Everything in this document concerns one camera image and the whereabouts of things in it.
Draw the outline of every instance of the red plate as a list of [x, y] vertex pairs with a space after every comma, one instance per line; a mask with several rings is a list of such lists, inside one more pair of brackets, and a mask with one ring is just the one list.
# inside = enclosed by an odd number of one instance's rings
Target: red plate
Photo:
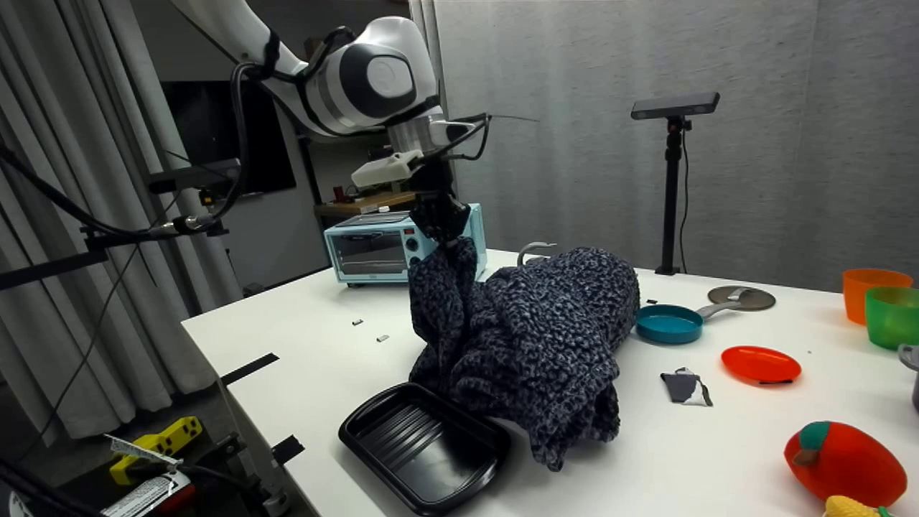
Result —
[[800, 377], [800, 364], [780, 350], [737, 344], [721, 353], [724, 369], [753, 386], [789, 386]]

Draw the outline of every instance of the small black object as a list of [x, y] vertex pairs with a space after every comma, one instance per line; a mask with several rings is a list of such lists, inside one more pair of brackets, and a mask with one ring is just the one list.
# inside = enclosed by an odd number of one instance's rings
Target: small black object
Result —
[[296, 436], [283, 436], [279, 445], [269, 449], [269, 458], [283, 466], [290, 463], [296, 455], [302, 455], [305, 445]]
[[231, 386], [231, 382], [239, 382], [239, 379], [273, 364], [275, 359], [279, 359], [275, 353], [263, 353], [254, 363], [246, 363], [246, 364], [236, 369], [236, 370], [230, 370], [226, 377], [220, 377], [220, 386]]
[[685, 369], [677, 369], [675, 374], [659, 374], [668, 403], [675, 406], [705, 406], [712, 409], [712, 394], [708, 389], [700, 382], [700, 377], [695, 377]]
[[217, 466], [223, 466], [230, 458], [240, 455], [243, 449], [246, 449], [246, 445], [239, 439], [239, 435], [230, 435], [223, 443], [217, 443], [217, 445], [211, 445], [210, 452], [204, 452], [194, 466], [217, 468]]
[[511, 452], [499, 426], [421, 386], [397, 386], [338, 428], [338, 439], [414, 512], [445, 514], [493, 482]]

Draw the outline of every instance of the gray curtain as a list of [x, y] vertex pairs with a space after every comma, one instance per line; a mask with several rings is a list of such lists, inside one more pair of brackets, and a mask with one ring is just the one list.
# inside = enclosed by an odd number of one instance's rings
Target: gray curtain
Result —
[[919, 4], [414, 0], [414, 17], [451, 114], [513, 114], [483, 160], [457, 163], [490, 244], [595, 244], [658, 268], [665, 123], [628, 110], [717, 90], [690, 132], [691, 272], [919, 277]]
[[[188, 192], [150, 199], [144, 188], [145, 172], [184, 168], [168, 155], [184, 147], [131, 4], [0, 0], [0, 114], [2, 143], [99, 221], [150, 226], [164, 208], [200, 212]], [[7, 169], [0, 208], [0, 271], [86, 249], [79, 226]], [[0, 377], [33, 428], [55, 422], [45, 443], [111, 432], [216, 382], [181, 320], [240, 295], [220, 244], [181, 238], [129, 257], [119, 247], [107, 265], [0, 294]], [[94, 331], [96, 349], [55, 417]]]

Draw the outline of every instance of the microwave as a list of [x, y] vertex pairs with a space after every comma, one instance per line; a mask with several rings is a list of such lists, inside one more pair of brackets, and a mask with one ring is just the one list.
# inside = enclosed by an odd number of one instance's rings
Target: microwave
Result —
[[[467, 205], [463, 235], [476, 247], [476, 277], [486, 272], [486, 225], [483, 208]], [[408, 271], [425, 261], [435, 241], [428, 238], [408, 211], [364, 212], [323, 231], [323, 249], [338, 281], [358, 285], [408, 285]]]

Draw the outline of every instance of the dark fabric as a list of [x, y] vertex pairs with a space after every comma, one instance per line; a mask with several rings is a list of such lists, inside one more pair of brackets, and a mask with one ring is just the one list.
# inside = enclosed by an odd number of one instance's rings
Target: dark fabric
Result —
[[563, 468], [565, 449], [616, 435], [613, 349], [638, 313], [634, 271], [572, 249], [473, 278], [471, 241], [410, 271], [414, 331], [428, 343], [410, 382], [483, 417], [517, 422], [533, 461]]

